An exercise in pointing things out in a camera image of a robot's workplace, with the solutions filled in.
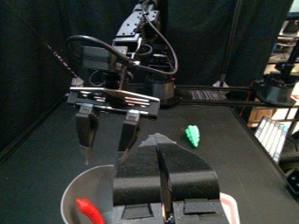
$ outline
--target green object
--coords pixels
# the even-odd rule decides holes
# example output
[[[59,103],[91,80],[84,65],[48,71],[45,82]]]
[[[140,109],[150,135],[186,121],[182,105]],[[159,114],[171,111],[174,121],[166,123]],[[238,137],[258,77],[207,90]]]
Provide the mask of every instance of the green object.
[[[200,141],[200,131],[196,125],[190,125],[186,130],[187,137],[191,140],[191,144],[194,147],[199,146]]]

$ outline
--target black curtain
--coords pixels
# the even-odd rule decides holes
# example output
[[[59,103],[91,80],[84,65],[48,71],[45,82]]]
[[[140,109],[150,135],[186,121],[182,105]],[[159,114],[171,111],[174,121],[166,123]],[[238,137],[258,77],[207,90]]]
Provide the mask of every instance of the black curtain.
[[[71,76],[16,13],[66,57],[59,2],[1,0],[0,149],[8,146],[58,104],[71,85]]]
[[[112,43],[135,0],[3,0],[0,3],[0,149],[20,136],[68,92],[71,75],[7,2],[41,38],[67,57],[75,34]],[[243,0],[228,62],[227,83],[247,86],[263,75],[292,0]],[[179,84],[211,85],[220,79],[236,0],[168,1],[167,35],[179,58]]]

